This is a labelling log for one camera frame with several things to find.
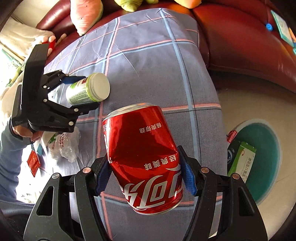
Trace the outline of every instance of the gray sleeve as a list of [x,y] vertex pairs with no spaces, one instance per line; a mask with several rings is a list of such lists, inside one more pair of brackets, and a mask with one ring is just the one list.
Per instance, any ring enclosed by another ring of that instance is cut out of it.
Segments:
[[10,121],[0,138],[0,195],[16,199],[15,188],[22,163],[22,150],[26,147],[21,138],[12,135]]

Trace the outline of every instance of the person's arm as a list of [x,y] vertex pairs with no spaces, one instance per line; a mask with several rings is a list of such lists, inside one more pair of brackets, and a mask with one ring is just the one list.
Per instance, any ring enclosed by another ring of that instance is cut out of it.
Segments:
[[1,133],[0,138],[0,195],[16,199],[15,188],[22,163],[22,150],[26,147],[22,137],[31,137],[33,141],[42,136],[41,132],[32,134],[28,129],[18,126],[12,128],[11,122]]

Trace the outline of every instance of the blue bottle cap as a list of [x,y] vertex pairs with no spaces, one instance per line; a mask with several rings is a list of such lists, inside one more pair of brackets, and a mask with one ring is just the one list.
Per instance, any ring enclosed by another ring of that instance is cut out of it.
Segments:
[[272,31],[274,29],[270,23],[266,24],[266,28],[268,31]]

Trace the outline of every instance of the coca-cola logo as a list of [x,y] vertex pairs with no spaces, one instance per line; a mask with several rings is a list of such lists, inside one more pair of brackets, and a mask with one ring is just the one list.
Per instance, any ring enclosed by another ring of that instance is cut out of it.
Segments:
[[[166,197],[166,198],[171,198],[173,196],[176,196],[180,191],[183,190],[183,182],[182,181],[181,181],[181,187],[178,190],[176,190],[176,188],[179,186],[177,181],[178,181],[179,175],[181,175],[181,166],[180,166],[180,164],[178,164],[178,166],[176,166],[175,168],[166,168],[166,169],[168,171],[178,171],[178,173],[176,173],[173,176],[173,180],[170,185],[170,191],[169,191],[168,197]],[[138,206],[134,205],[136,197],[138,196],[137,190],[142,185],[142,183],[145,182],[145,180],[139,182],[136,185],[133,183],[126,184],[124,186],[124,188],[122,186],[120,186],[121,191],[122,191],[123,195],[125,196],[128,204],[137,210],[145,210],[147,208],[152,208],[152,207],[157,207],[157,206],[163,205],[165,203],[164,195],[165,195],[165,191],[167,189],[168,181],[163,181],[161,183],[157,183],[157,184],[153,185],[154,181],[156,181],[160,177],[162,177],[162,175],[152,177],[148,180],[148,182],[146,183],[146,185],[144,187],[143,195],[141,197],[141,202]]]

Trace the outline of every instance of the plastic bag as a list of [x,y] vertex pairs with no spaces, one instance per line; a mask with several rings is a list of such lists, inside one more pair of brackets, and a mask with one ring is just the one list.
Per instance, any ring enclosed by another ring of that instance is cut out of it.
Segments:
[[73,133],[63,133],[56,136],[56,140],[49,144],[49,153],[54,160],[61,156],[69,162],[75,162],[79,155],[79,140],[81,138],[78,127],[74,127]]

